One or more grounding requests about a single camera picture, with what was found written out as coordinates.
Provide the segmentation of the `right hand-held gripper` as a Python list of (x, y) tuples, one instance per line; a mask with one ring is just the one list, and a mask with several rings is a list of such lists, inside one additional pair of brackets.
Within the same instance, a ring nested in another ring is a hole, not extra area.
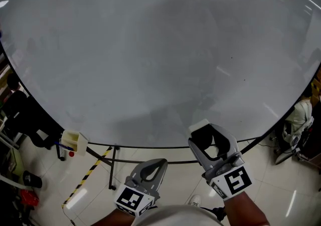
[[(244, 192), (252, 185), (253, 179), (239, 152), (236, 138), (221, 126), (211, 126), (213, 137), (190, 137), (188, 143), (196, 160), (205, 170), (202, 177), (222, 200), (228, 200)], [(206, 152), (213, 140), (218, 149), (219, 160)]]

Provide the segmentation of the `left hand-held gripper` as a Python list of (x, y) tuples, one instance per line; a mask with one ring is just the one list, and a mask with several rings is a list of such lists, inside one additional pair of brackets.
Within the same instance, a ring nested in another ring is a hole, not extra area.
[(168, 167), (168, 161), (164, 158), (153, 159), (153, 177), (151, 175), (151, 161), (138, 164), (125, 184), (121, 184), (115, 194), (115, 206), (133, 216), (139, 217), (155, 205), (159, 199), (158, 189), (163, 181)]

